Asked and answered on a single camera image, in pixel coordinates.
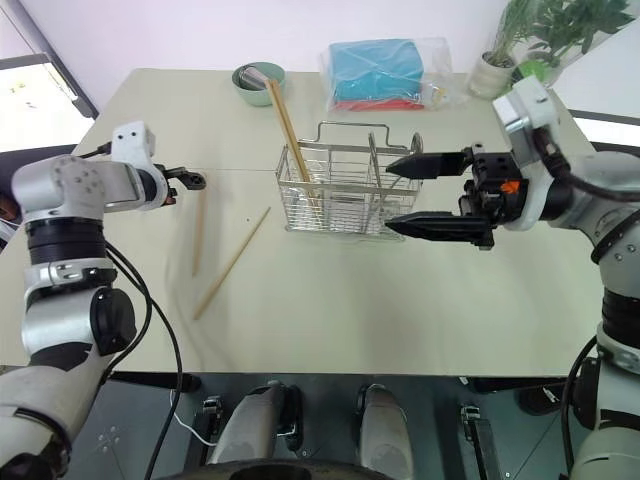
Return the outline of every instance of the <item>beige tabletop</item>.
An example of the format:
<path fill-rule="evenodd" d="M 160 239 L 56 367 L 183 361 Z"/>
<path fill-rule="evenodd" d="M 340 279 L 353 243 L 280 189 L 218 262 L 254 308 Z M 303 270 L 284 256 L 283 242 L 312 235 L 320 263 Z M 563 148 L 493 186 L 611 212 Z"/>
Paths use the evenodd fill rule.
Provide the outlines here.
<path fill-rule="evenodd" d="M 328 114 L 315 73 L 289 74 L 285 97 L 299 137 L 313 137 L 318 121 L 332 119 L 386 123 L 393 143 L 407 144 L 418 131 L 426 151 L 477 141 L 488 151 L 508 149 L 490 103 L 474 98 L 438 112 Z M 558 108 L 563 150 L 592 152 Z M 77 152 L 92 150 L 132 120 L 145 121 L 156 135 L 155 162 L 198 169 L 209 179 L 205 247 L 195 277 L 201 193 L 179 189 L 173 207 L 105 218 L 105 236 L 137 266 L 172 322 L 186 371 L 562 375 L 599 322 L 602 288 L 590 245 L 577 232 L 544 223 L 529 232 L 499 229 L 490 252 L 467 244 L 287 232 L 273 173 L 284 143 L 274 111 L 245 104 L 230 72 L 134 71 Z M 463 182 L 425 182 L 415 209 L 455 212 Z M 195 303 L 269 206 L 195 321 Z M 27 263 L 20 231 L 0 255 L 3 364 L 27 362 L 20 342 L 20 278 Z M 116 286 L 129 292 L 140 325 L 140 295 L 126 279 Z M 174 368 L 168 336 L 154 316 L 122 369 Z"/>

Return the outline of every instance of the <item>potted plant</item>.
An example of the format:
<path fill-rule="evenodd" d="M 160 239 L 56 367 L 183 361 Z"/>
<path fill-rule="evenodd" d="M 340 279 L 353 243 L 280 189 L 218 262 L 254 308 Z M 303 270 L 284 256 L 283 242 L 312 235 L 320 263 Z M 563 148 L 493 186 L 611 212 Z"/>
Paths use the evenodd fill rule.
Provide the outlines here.
<path fill-rule="evenodd" d="M 536 75 L 551 85 L 567 65 L 635 17 L 627 0 L 540 0 L 531 25 L 529 52 L 516 78 Z"/>
<path fill-rule="evenodd" d="M 539 0 L 511 0 L 500 18 L 493 48 L 478 59 L 469 75 L 468 87 L 472 93 L 493 99 L 504 92 L 516 67 L 513 47 L 530 35 L 532 21 Z"/>

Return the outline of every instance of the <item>green bowl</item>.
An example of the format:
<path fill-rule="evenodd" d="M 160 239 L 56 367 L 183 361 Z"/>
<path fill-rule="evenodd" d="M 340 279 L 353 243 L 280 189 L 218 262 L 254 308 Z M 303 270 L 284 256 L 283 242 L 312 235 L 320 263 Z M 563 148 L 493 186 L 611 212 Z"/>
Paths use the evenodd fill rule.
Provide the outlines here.
<path fill-rule="evenodd" d="M 275 63 L 269 62 L 252 62 L 247 65 L 243 65 L 233 72 L 231 75 L 231 81 L 233 82 L 233 86 L 236 87 L 236 90 L 240 94 L 242 98 L 249 104 L 255 107 L 266 107 L 267 105 L 271 105 L 271 97 L 269 97 L 269 92 L 265 90 L 247 90 L 240 86 L 238 82 L 238 76 L 240 70 L 244 67 L 252 66 L 260 70 L 267 77 L 274 78 L 278 80 L 280 84 L 280 90 L 284 91 L 285 84 L 285 74 L 282 67 L 276 65 Z"/>

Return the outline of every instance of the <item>white flower pot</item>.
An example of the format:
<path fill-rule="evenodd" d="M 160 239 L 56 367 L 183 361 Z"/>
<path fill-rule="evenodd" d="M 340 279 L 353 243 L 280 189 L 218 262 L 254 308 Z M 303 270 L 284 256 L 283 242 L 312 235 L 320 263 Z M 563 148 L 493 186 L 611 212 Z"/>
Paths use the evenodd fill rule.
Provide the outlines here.
<path fill-rule="evenodd" d="M 493 100 L 498 98 L 509 84 L 513 67 L 494 67 L 484 59 L 489 52 L 485 52 L 476 62 L 476 66 L 469 74 L 469 90 L 480 98 Z"/>

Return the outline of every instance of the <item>metal utensil holder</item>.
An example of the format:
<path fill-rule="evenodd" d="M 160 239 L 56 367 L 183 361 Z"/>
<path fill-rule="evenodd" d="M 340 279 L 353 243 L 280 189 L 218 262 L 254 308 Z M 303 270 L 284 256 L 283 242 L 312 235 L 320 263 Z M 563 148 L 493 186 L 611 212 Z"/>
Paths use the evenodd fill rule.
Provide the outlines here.
<path fill-rule="evenodd" d="M 339 127 L 341 133 L 353 127 L 384 129 L 385 145 L 376 146 L 371 130 L 366 145 L 324 143 L 322 134 L 328 125 Z M 422 137 L 415 133 L 406 147 L 390 144 L 389 133 L 385 124 L 320 122 L 315 139 L 298 141 L 311 182 L 302 180 L 285 146 L 276 177 L 287 229 L 397 238 L 384 222 L 411 211 L 422 182 L 384 169 L 400 157 L 422 152 Z"/>

